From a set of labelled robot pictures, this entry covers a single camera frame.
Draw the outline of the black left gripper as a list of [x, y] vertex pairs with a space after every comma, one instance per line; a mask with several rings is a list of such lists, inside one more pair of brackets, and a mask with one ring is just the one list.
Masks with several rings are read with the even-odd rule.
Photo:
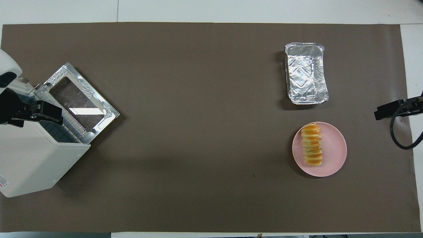
[[48, 121], [62, 125], [62, 108], [47, 101], [38, 100], [36, 102], [36, 119], [33, 118], [31, 104], [20, 100], [17, 93], [12, 89], [5, 89], [1, 95], [0, 123], [2, 125], [12, 125], [18, 128], [24, 127], [24, 121]]

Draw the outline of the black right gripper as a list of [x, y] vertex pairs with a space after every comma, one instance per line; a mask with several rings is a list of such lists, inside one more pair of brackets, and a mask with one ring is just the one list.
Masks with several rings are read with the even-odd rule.
[[423, 113], [423, 96], [409, 99], [401, 99], [383, 104], [376, 108], [374, 116], [376, 120], [391, 118], [394, 112], [399, 108], [398, 116], [406, 117]]

